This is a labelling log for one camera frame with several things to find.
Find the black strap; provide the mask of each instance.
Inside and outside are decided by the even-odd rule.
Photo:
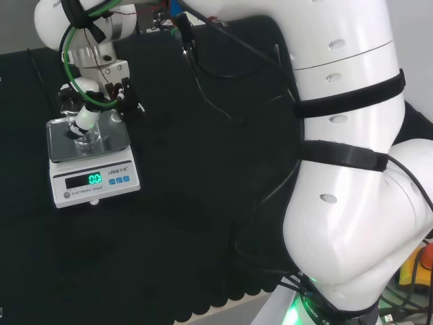
[[[394,78],[366,88],[316,100],[298,102],[295,105],[295,114],[298,118],[311,118],[358,110],[400,95],[405,85],[405,74],[400,69],[400,74]]]
[[[348,144],[320,140],[303,141],[300,147],[300,159],[368,171],[384,171],[388,164],[387,154]]]
[[[83,9],[80,0],[62,0],[62,6],[73,27],[76,29],[87,28],[98,43],[106,39],[104,32],[93,23],[99,17],[89,17],[89,13]]]

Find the scale weighing platform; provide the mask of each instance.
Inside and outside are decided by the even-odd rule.
[[[140,190],[126,127],[110,123],[110,115],[101,114],[87,143],[65,136],[70,127],[67,118],[47,123],[49,176],[57,208],[97,205],[99,199]]]

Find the white cylinder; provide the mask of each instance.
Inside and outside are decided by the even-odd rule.
[[[86,106],[81,108],[79,114],[75,118],[76,125],[85,131],[92,130],[99,119],[101,112],[91,112],[86,109]]]

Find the black cloth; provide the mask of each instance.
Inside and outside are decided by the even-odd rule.
[[[284,48],[267,19],[230,29],[270,56],[274,44]],[[207,28],[198,28],[197,39],[203,63],[215,71],[239,73],[261,64]],[[143,189],[96,207],[60,210],[51,199],[45,134],[45,123],[60,117],[55,95],[64,80],[57,53],[40,49],[32,56],[0,57],[3,324],[166,325],[275,288],[275,281],[234,265],[227,246],[233,221],[285,178],[296,160],[289,101],[275,101],[247,118],[284,94],[279,75],[264,70],[243,81],[200,77],[208,97],[238,120],[233,124],[204,103],[169,33],[131,37],[118,51],[129,61],[147,112],[145,120],[127,119]],[[423,137],[430,125],[420,121],[408,114],[399,139]],[[292,264],[281,224],[292,188],[256,212],[259,226],[244,244],[287,267]]]

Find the hole on robot arm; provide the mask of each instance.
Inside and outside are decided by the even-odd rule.
[[[320,195],[320,199],[326,203],[330,203],[330,204],[336,204],[337,203],[337,198],[334,195],[331,194],[322,194]]]

